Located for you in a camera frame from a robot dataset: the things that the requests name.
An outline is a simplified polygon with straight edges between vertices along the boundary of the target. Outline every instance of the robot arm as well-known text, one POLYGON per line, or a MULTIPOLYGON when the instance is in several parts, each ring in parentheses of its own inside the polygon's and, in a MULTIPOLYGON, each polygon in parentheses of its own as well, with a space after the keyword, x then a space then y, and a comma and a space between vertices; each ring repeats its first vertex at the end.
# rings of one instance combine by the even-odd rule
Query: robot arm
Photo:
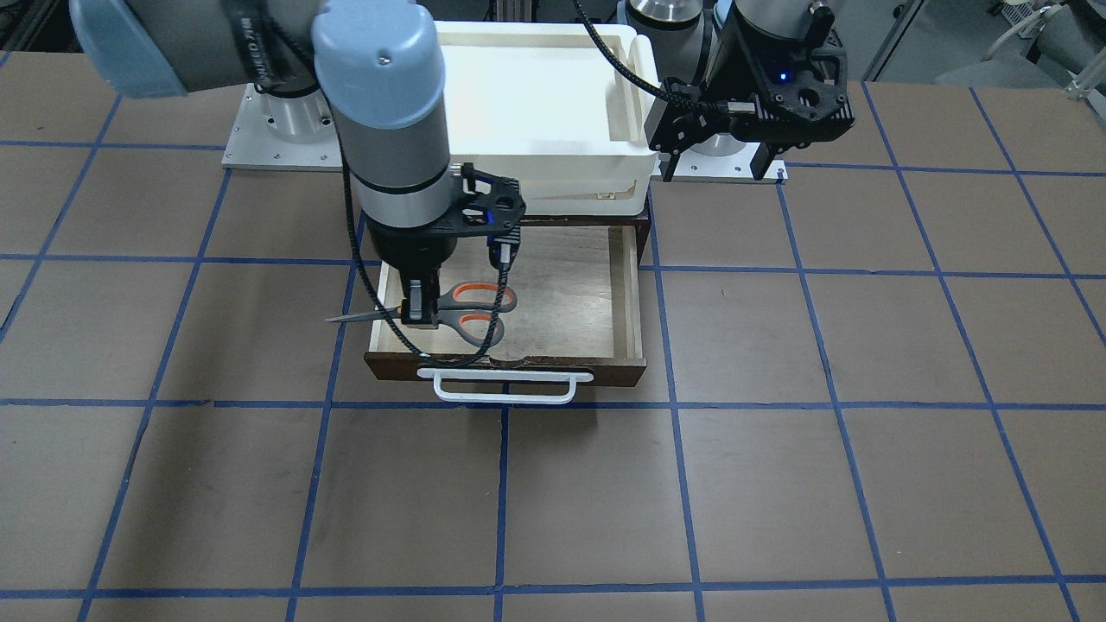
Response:
POLYGON ((681 153, 717 134, 761 143, 752 162, 760 179, 787 148, 833 141, 852 127, 845 49, 822 0, 719 0, 713 46, 701 8, 701 0, 625 6, 627 23, 666 59, 658 69, 669 100, 646 124, 653 148, 670 156, 666 180, 681 153))
POLYGON ((368 217, 377 253, 400 273, 404 323, 438 325, 438 270, 457 238, 488 236, 492 266, 511 261, 525 205, 518 184, 450 167, 445 61, 425 8, 408 0, 70 4, 85 51, 126 96, 252 82, 299 97, 321 87, 347 188, 368 217), (477 180, 491 191, 478 193, 477 180))

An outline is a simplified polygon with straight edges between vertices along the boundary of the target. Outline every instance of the white drawer handle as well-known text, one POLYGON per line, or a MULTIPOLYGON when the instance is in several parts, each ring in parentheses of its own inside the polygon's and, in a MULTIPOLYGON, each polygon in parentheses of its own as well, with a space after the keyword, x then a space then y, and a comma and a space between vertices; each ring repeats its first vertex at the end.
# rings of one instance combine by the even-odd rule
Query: white drawer handle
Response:
POLYGON ((595 377, 587 372, 531 372, 520 370, 441 370, 421 367, 418 377, 434 379, 434 392, 446 402, 481 404, 567 404, 576 396, 576 386, 592 382, 595 377), (441 386, 444 380, 489 380, 500 382, 567 382, 568 388, 562 395, 513 395, 507 393, 453 393, 441 386))

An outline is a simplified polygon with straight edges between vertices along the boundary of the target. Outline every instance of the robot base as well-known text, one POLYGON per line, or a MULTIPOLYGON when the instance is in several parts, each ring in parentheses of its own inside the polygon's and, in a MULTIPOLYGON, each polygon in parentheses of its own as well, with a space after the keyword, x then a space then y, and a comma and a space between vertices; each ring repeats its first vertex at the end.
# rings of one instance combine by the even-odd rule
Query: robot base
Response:
MULTIPOLYGON (((749 165, 757 153, 758 143, 747 143, 741 151, 729 156, 709 156, 695 151, 685 152, 676 165, 672 182, 721 182, 726 184, 775 184, 781 176, 787 179, 787 165, 782 159, 772 160, 768 175, 753 179, 749 165)), ((654 179, 661 179, 660 164, 653 172, 654 179)))
POLYGON ((238 106, 234 126, 227 139, 227 151, 222 154, 223 168, 246 168, 263 170, 342 170, 338 137, 333 124, 310 127, 307 123, 295 123, 305 116, 306 110, 288 105, 281 115, 291 121, 293 128, 303 128, 290 136, 281 135, 269 127, 276 97, 261 95, 253 85, 246 86, 242 102, 238 106))

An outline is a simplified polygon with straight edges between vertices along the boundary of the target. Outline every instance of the wooden drawer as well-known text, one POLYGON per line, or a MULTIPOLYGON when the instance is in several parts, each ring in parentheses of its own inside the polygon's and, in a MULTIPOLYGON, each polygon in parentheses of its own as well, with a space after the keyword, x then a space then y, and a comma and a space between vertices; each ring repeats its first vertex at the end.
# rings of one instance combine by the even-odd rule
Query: wooden drawer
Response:
MULTIPOLYGON (((444 290, 460 281, 494 282, 495 277, 483 238, 460 240, 441 268, 444 290)), ((503 374, 493 372, 503 370, 568 371, 589 373, 596 385, 636 385, 646 365, 637 279, 633 227, 525 227, 509 280, 519 296, 518 308, 501 315, 503 341, 471 366, 484 372, 468 372, 466 380, 502 382, 503 374)), ((398 271, 385 265, 379 282, 384 303, 398 305, 398 271)), ((439 357, 476 350, 446 326, 403 328, 416 345, 439 357)), ((419 380, 418 370, 425 366, 383 321, 373 323, 365 362, 377 379, 389 381, 419 380)), ((525 381, 510 375, 511 382, 525 381)))

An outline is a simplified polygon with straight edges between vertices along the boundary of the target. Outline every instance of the grid line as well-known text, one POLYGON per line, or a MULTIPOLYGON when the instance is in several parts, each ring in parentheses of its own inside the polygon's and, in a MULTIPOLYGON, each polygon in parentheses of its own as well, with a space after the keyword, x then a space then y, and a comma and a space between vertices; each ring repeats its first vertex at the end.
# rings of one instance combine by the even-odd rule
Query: grid line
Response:
POLYGON ((822 372, 825 375, 826 391, 830 393, 830 401, 833 406, 834 418, 837 422, 837 431, 841 433, 841 440, 845 449, 845 458, 848 460, 848 470, 853 478, 853 487, 856 490, 856 499, 860 510, 860 518, 864 520, 864 531, 868 538, 868 547, 872 549, 872 562, 876 569, 879 592, 884 598, 884 607, 887 610, 887 620, 896 622, 895 603, 891 601, 891 592, 887 587, 887 572, 884 570, 884 560, 879 554, 879 542, 876 539, 876 528, 872 522, 872 512, 868 511, 868 500, 864 494, 864 483, 860 480, 860 469, 856 463, 856 454, 853 450, 853 443, 849 439, 848 426, 845 424, 845 414, 837 397, 837 386, 833 380, 833 369, 830 366, 830 356, 826 352, 825 341, 822 338, 822 325, 818 322, 817 312, 814 309, 814 298, 811 294, 811 287, 806 279, 806 271, 803 269, 803 259, 799 252, 799 240, 795 237, 795 229, 791 222, 791 212, 787 209, 787 198, 783 193, 783 184, 775 185, 776 198, 780 200, 780 209, 783 212, 783 224, 787 229, 787 240, 791 242, 791 252, 795 259, 795 267, 799 270, 799 282, 803 288, 803 300, 806 303, 806 312, 811 319, 811 328, 814 331, 814 342, 817 344, 818 359, 822 362, 822 372))
MULTIPOLYGON (((787 162, 795 168, 851 168, 855 170, 904 170, 912 173, 959 173, 964 175, 1014 175, 1005 168, 956 168, 946 166, 905 166, 899 164, 845 164, 838 162, 787 162)), ((1019 170, 1033 177, 1106 177, 1098 170, 1019 170)))
MULTIPOLYGON (((510 383, 503 383, 503 393, 510 393, 510 383)), ((511 437, 511 408, 503 406, 499 413, 499 490, 495 500, 495 600, 492 622, 503 621, 503 574, 507 569, 507 469, 511 437)))
MULTIPOLYGON (((1106 574, 1072 574, 1068 583, 1106 584, 1106 574)), ((964 585, 1035 585, 1055 584, 1052 574, 993 574, 964 577, 902 577, 888 578, 883 583, 890 588, 964 587, 964 585)), ((880 585, 878 579, 816 579, 802 581, 709 581, 699 584, 676 583, 551 583, 518 585, 400 585, 373 587, 346 585, 332 588, 302 588, 300 598, 341 597, 456 597, 456 595, 504 595, 522 594, 594 594, 594 593, 640 593, 677 592, 688 593, 696 589, 703 592, 755 592, 755 591, 801 591, 801 590, 863 590, 880 585)), ((97 589, 95 599, 237 599, 280 598, 286 599, 291 588, 116 588, 97 589)), ((0 590, 2 600, 79 600, 85 590, 0 590)))
POLYGON ((1044 217, 1041 215, 1041 210, 1037 209, 1036 201, 1033 200, 1033 195, 1030 194, 1030 189, 1025 186, 1025 180, 1022 179, 1021 173, 1019 173, 1018 167, 1014 166, 1013 158, 1010 157, 1010 152, 1006 151, 1006 145, 1003 144, 1002 138, 999 136, 999 131, 991 123, 991 117, 988 116, 987 110, 983 108, 983 102, 980 101, 979 94, 975 90, 969 87, 968 91, 971 92, 971 96, 975 100, 975 107, 979 108, 980 114, 983 115, 983 121, 987 122, 987 127, 991 131, 991 135, 994 136, 994 142, 999 144, 999 149, 1002 152, 1002 157, 1006 158, 1006 164, 1010 165, 1010 172, 1014 175, 1014 179, 1018 180, 1018 185, 1022 188, 1022 194, 1025 195, 1025 201, 1029 204, 1030 209, 1033 210, 1033 217, 1036 218, 1037 225, 1041 226, 1041 230, 1044 231, 1044 237, 1048 240, 1048 246, 1052 247, 1052 251, 1056 255, 1056 259, 1060 260, 1060 267, 1064 270, 1064 274, 1067 276, 1067 280, 1072 283, 1072 289, 1075 290, 1075 296, 1079 299, 1079 304, 1083 305, 1083 310, 1086 311, 1087 317, 1091 319, 1091 323, 1095 326, 1095 332, 1098 333, 1098 340, 1106 345, 1106 334, 1103 333, 1102 324, 1098 323, 1098 319, 1095 318, 1095 312, 1091 309, 1091 304, 1087 303, 1086 297, 1083 296, 1083 290, 1079 288, 1079 283, 1075 280, 1072 274, 1071 268, 1067 266, 1067 260, 1064 259, 1064 255, 1060 251, 1060 245, 1056 243, 1056 239, 1052 236, 1052 231, 1048 230, 1048 225, 1045 224, 1044 217))
MULTIPOLYGON (((143 407, 148 404, 147 400, 100 400, 100 398, 67 398, 67 397, 0 397, 0 406, 73 406, 73 407, 113 407, 131 408, 143 407)), ((211 405, 213 408, 255 408, 255 410, 288 410, 288 408, 322 408, 323 402, 286 402, 286 401, 210 401, 210 400, 155 400, 154 406, 157 408, 184 408, 189 406, 211 405)), ((849 410, 870 408, 899 408, 899 410, 936 410, 936 411, 990 411, 991 407, 1000 411, 1077 411, 1077 412, 1106 412, 1106 404, 1081 404, 1081 403, 1019 403, 1019 402, 838 402, 841 407, 849 410)), ((345 411, 373 411, 373 410, 451 410, 451 408, 487 408, 488 405, 480 403, 455 403, 455 402, 338 402, 332 405, 335 410, 345 411)), ((568 404, 514 404, 514 410, 658 410, 671 407, 671 402, 571 402, 568 404)), ((719 408, 727 411, 831 411, 832 402, 677 402, 679 410, 710 410, 719 408)))
MULTIPOLYGON (((769 274, 797 274, 797 268, 784 266, 639 266, 638 270, 648 272, 748 272, 769 274)), ((984 272, 984 271, 946 271, 946 270, 865 270, 863 268, 804 268, 807 274, 847 274, 855 277, 959 277, 964 279, 1085 279, 1106 280, 1106 274, 1097 273, 1061 273, 1061 272, 984 272)))
POLYGON ((92 160, 95 159, 96 152, 100 151, 98 145, 103 143, 104 136, 107 134, 107 128, 112 126, 112 120, 115 118, 115 113, 118 112, 119 102, 122 100, 122 95, 116 95, 115 102, 112 104, 111 110, 107 111, 107 117, 104 118, 104 124, 100 127, 100 133, 96 134, 96 141, 88 149, 88 157, 84 159, 84 165, 81 167, 81 172, 73 182, 73 187, 70 188, 70 193, 65 197, 65 203, 62 204, 61 210, 58 212, 58 217, 54 218, 54 224, 50 227, 50 232, 46 234, 46 238, 42 241, 42 247, 35 256, 34 263, 31 265, 31 270, 27 273, 27 278, 23 279, 22 288, 20 288, 19 293, 15 296, 15 300, 8 310, 8 315, 4 319, 3 324, 0 325, 0 343, 3 343, 4 338, 8 336, 8 331, 11 330, 11 325, 14 323, 15 317, 19 314, 19 310, 23 305, 23 301, 27 299, 27 292, 30 291, 31 283, 34 282, 34 277, 39 274, 39 269, 42 267, 43 258, 46 256, 46 252, 50 251, 50 245, 54 242, 54 238, 58 236, 58 230, 61 229, 62 222, 65 220, 65 216, 73 206, 73 200, 76 199, 76 194, 81 190, 81 184, 84 183, 84 178, 88 174, 88 169, 92 168, 92 160))
MULTIPOLYGON (((227 187, 230 185, 230 174, 228 169, 223 173, 222 184, 219 187, 219 194, 215 199, 215 206, 211 208, 211 216, 208 218, 207 229, 204 231, 204 238, 200 241, 199 250, 196 252, 196 257, 202 257, 207 251, 208 243, 211 241, 211 232, 215 230, 215 222, 219 218, 219 211, 222 208, 222 200, 227 196, 227 187)), ((173 320, 173 328, 169 330, 169 336, 166 340, 165 349, 161 352, 161 360, 157 366, 157 373, 154 376, 154 385, 149 390, 149 398, 147 400, 146 407, 143 410, 142 419, 138 422, 138 429, 135 433, 134 443, 131 446, 131 454, 127 456, 127 464, 123 469, 123 478, 119 481, 118 491, 115 495, 115 502, 112 508, 112 514, 107 519, 107 527, 104 530, 104 538, 100 546, 100 552, 96 554, 96 562, 92 568, 92 576, 88 578, 88 587, 85 591, 84 599, 81 602, 81 610, 77 613, 77 622, 85 622, 88 619, 88 611, 92 609, 92 601, 95 597, 96 589, 100 584, 100 577, 104 571, 104 564, 107 561, 107 552, 112 547, 112 539, 115 536, 115 529, 119 522, 119 516, 123 514, 123 502, 126 500, 127 490, 131 488, 131 475, 134 473, 135 462, 138 458, 138 448, 142 446, 143 437, 146 435, 146 429, 149 427, 149 421, 154 414, 155 403, 157 401, 157 394, 161 390, 161 381, 165 379, 165 372, 169 366, 169 357, 173 355, 173 348, 177 342, 177 335, 180 333, 180 325, 185 320, 185 312, 188 310, 188 302, 191 300, 192 291, 196 287, 196 280, 199 278, 200 262, 192 265, 191 273, 188 276, 188 283, 185 286, 185 291, 180 297, 180 304, 177 308, 177 314, 173 320)))
MULTIPOLYGON (((38 258, 30 253, 0 253, 0 260, 28 261, 38 258)), ((175 255, 45 255, 43 261, 101 261, 124 263, 246 263, 275 266, 353 266, 352 259, 320 259, 295 257, 195 257, 175 255)), ((380 260, 366 259, 365 266, 379 266, 380 260)))
MULTIPOLYGON (((660 265, 660 243, 657 240, 657 219, 653 217, 653 190, 646 195, 646 204, 650 209, 653 236, 650 248, 653 262, 660 265)), ((695 614, 697 622, 706 622, 707 612, 702 602, 701 578, 699 574, 699 549, 696 546, 695 523, 691 518, 691 496, 688 489, 687 464, 684 460, 684 435, 680 429, 680 410, 676 395, 676 372, 672 365, 672 344, 668 332, 668 307, 665 303, 665 283, 659 270, 654 271, 657 288, 657 309, 659 311, 660 342, 665 352, 665 377, 668 382, 668 410, 672 421, 672 444, 676 450, 676 477, 680 486, 680 507, 684 512, 684 533, 688 543, 688 564, 691 570, 691 585, 695 598, 695 614)))
MULTIPOLYGON (((365 219, 361 218, 355 238, 361 243, 364 235, 365 219)), ((357 269, 349 267, 346 276, 345 294, 342 299, 342 313, 349 312, 353 301, 353 291, 357 280, 357 269)), ((345 331, 347 324, 340 323, 337 335, 334 338, 334 352, 331 355, 331 371, 326 379, 326 394, 322 404, 323 414, 319 422, 319 439, 315 443, 315 457, 311 467, 311 481, 307 486, 307 499, 304 504, 303 523, 300 528, 300 543, 295 552, 295 567, 292 569, 292 584, 288 595, 288 607, 284 613, 285 622, 295 620, 295 610, 300 598, 300 585, 303 582, 303 568, 307 561, 307 546, 311 540, 311 525, 315 515, 315 500, 319 498, 319 484, 323 473, 323 459, 326 454, 326 435, 330 431, 331 413, 334 410, 334 390, 337 385, 338 367, 342 364, 342 346, 345 344, 345 331)))
MULTIPOLYGON (((868 101, 868 107, 872 108, 872 114, 873 117, 875 118, 876 127, 878 127, 879 129, 879 135, 883 137, 884 145, 887 147, 887 155, 890 157, 891 163, 897 166, 898 158, 895 155, 895 149, 891 147, 890 139, 887 136, 887 132, 884 128, 883 122, 879 120, 879 112, 876 110, 876 104, 872 99, 872 93, 868 91, 868 85, 862 84, 860 86, 864 90, 865 99, 868 101)), ((918 225, 918 231, 921 234, 921 240, 926 245, 926 251, 929 253, 930 261, 932 261, 933 263, 933 270, 940 272, 941 268, 940 268, 940 262, 937 259, 937 252, 933 249, 933 245, 930 242, 929 235, 926 232, 926 226, 921 221, 921 214, 918 211, 918 207, 914 201, 914 196, 911 195, 910 187, 906 182, 906 176, 902 175, 901 170, 898 170, 897 175, 899 178, 899 185, 901 185, 902 187, 902 194, 906 196, 906 200, 907 204, 910 206, 910 211, 914 215, 915 222, 917 222, 918 225)), ((1072 616, 1072 622, 1081 622, 1079 613, 1075 609, 1075 601, 1072 599, 1071 590, 1068 590, 1067 583, 1064 580, 1063 571, 1060 568, 1060 561, 1056 558, 1056 552, 1052 548, 1052 542, 1048 539, 1048 533, 1045 530, 1044 522, 1041 520, 1041 516, 1036 509, 1036 504, 1033 501, 1033 496, 1030 494, 1029 485, 1025 483, 1025 477, 1022 473, 1021 465, 1019 465, 1018 457, 1014 455, 1013 445, 1011 445, 1010 438, 1006 436, 1006 429, 1002 422, 1002 416, 999 414, 999 410, 994 406, 994 398, 991 394, 990 387, 987 384, 987 377, 983 375, 983 369, 979 363, 979 357, 975 355, 975 349, 972 345, 971 339, 968 335, 968 330, 964 326, 963 319, 960 315, 960 310, 957 308, 957 303, 952 298, 952 290, 949 288, 948 281, 945 279, 943 276, 938 274, 937 280, 941 284, 941 290, 943 291, 945 299, 948 302, 949 311, 952 313, 952 320, 956 322, 957 330, 960 332, 960 339, 963 341, 964 349, 968 351, 968 356, 971 360, 972 369, 975 372, 975 377, 979 381, 980 387, 983 391, 983 397, 987 401, 988 405, 991 406, 990 407, 991 418, 994 422, 995 429, 999 433, 999 438, 1002 442, 1003 449, 1006 453, 1006 458, 1009 459, 1010 466, 1013 469, 1014 478, 1018 480, 1018 487, 1021 489, 1022 497, 1025 500, 1025 506, 1029 508, 1030 516, 1033 518, 1034 527, 1036 528, 1037 536, 1041 538, 1041 545, 1044 547, 1045 556, 1048 558, 1048 564, 1052 567, 1055 581, 1060 585, 1061 593, 1064 597, 1064 602, 1067 605, 1067 611, 1072 616)))
MULTIPOLYGON (((33 261, 40 256, 25 252, 0 252, 0 261, 33 261)), ((152 256, 152 255, 45 255, 43 261, 98 261, 131 263, 194 263, 195 257, 186 256, 152 256)), ((204 257, 200 263, 238 263, 238 265, 273 265, 273 266, 352 266, 349 259, 327 259, 314 257, 204 257)), ((365 266, 379 267, 379 259, 366 259, 365 266)), ((639 271, 660 272, 739 272, 797 274, 799 270, 785 266, 639 266, 639 271)), ((857 277, 956 277, 964 279, 1036 279, 1036 280, 1106 280, 1106 273, 1095 272, 987 272, 987 271, 947 271, 947 270, 865 270, 863 268, 804 268, 807 274, 845 274, 857 277)))
MULTIPOLYGON (((0 147, 82 147, 88 148, 95 143, 83 141, 0 141, 0 147)), ((104 149, 168 149, 178 152, 221 152, 223 145, 176 145, 171 143, 101 143, 104 149)))

